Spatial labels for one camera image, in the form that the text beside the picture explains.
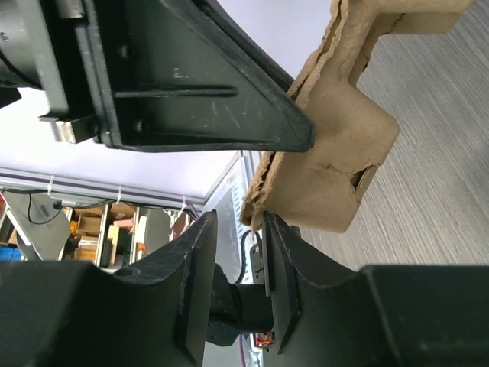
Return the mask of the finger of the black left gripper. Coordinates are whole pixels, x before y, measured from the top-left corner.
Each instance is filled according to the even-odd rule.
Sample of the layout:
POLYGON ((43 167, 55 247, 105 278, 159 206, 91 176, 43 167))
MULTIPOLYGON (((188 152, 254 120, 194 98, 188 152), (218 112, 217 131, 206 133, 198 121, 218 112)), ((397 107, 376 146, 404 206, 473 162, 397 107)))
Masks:
POLYGON ((314 126, 291 77, 216 1, 86 1, 97 142, 142 152, 292 151, 314 126))

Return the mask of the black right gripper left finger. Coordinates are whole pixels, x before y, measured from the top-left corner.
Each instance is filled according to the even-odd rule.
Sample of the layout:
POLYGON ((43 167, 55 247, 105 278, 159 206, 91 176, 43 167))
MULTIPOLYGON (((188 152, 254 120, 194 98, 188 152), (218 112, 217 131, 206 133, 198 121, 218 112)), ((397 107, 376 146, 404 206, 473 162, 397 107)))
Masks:
POLYGON ((218 218, 204 213, 177 239, 115 272, 136 306, 118 365, 202 365, 218 218))

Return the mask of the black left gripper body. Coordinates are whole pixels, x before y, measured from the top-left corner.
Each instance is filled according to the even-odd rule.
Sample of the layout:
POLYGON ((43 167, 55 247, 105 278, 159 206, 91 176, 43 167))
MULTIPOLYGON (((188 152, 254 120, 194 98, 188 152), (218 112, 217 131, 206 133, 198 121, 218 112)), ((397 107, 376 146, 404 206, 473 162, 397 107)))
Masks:
POLYGON ((1 106, 20 100, 21 88, 45 92, 40 120, 57 141, 111 141, 97 96, 96 55, 89 46, 96 18, 115 19, 113 1, 3 1, 1 106))

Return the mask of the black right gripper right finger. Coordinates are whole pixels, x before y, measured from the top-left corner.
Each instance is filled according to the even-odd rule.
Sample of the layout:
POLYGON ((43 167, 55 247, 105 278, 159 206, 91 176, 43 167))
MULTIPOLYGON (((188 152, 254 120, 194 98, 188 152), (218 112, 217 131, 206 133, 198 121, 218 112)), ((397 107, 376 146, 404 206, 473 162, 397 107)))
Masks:
POLYGON ((271 298, 279 354, 318 338, 335 308, 334 287, 355 276, 304 241, 278 215, 264 214, 266 294, 271 298))

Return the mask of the brown cardboard cup carrier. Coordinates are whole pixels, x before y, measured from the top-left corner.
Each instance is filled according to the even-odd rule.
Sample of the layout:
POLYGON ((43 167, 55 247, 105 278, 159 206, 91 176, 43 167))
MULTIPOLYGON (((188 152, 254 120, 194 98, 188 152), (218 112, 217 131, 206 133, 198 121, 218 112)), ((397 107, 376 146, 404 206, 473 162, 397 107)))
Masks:
POLYGON ((264 153, 241 222, 259 230, 265 213, 274 213, 294 226, 346 231, 400 132, 397 120, 357 87, 375 44, 388 34, 443 34, 469 6, 334 1, 321 44, 288 91, 315 126, 314 145, 304 153, 264 153))

